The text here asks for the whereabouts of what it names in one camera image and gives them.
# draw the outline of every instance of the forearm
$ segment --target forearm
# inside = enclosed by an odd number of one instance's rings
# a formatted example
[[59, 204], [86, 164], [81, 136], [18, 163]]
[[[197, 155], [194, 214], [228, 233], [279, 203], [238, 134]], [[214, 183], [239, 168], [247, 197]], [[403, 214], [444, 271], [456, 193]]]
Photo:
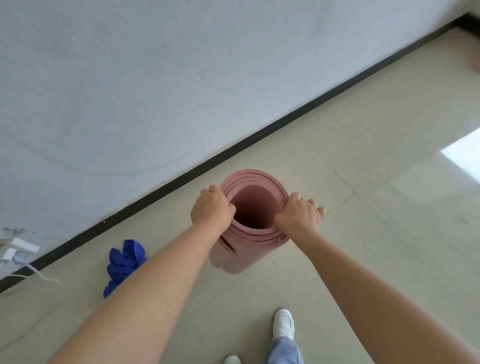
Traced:
[[52, 357], [58, 363], [158, 363], [208, 253], [221, 234], [193, 225], [127, 280]]
[[311, 260], [376, 364], [478, 363], [461, 339], [319, 233], [292, 240]]

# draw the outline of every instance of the pink rubber sheet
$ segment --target pink rubber sheet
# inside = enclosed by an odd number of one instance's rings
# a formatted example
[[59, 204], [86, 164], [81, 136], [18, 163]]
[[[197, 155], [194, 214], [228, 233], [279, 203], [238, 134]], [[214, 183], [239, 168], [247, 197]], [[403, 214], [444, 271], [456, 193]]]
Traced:
[[285, 208], [288, 193], [279, 181], [260, 170], [235, 172], [220, 189], [237, 212], [212, 248], [210, 262], [237, 274], [288, 241], [274, 224], [274, 215]]

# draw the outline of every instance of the jeans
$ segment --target jeans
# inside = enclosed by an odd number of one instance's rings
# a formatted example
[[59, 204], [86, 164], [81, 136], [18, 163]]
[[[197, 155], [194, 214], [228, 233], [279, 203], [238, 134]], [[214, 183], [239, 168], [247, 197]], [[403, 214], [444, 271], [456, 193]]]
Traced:
[[280, 337], [272, 341], [266, 364], [303, 364], [303, 358], [293, 340]]

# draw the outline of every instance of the right hand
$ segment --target right hand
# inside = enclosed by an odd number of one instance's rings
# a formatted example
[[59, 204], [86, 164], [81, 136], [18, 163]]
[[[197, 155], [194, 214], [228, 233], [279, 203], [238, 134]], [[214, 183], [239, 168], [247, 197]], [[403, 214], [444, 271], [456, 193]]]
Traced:
[[301, 198], [298, 192], [290, 195], [285, 209], [275, 214], [275, 224], [290, 238], [300, 231], [317, 232], [327, 212], [325, 207], [318, 207], [310, 199]]

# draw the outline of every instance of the shoe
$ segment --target shoe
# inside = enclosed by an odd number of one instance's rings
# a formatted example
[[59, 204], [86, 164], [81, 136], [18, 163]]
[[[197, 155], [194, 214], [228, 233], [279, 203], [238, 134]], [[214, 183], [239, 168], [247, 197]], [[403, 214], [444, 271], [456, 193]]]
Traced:
[[293, 324], [293, 317], [289, 310], [285, 308], [280, 308], [275, 313], [275, 318], [273, 319], [273, 338], [280, 338], [285, 336], [293, 340], [295, 335], [295, 325]]
[[241, 364], [240, 358], [236, 355], [230, 355], [223, 364]]

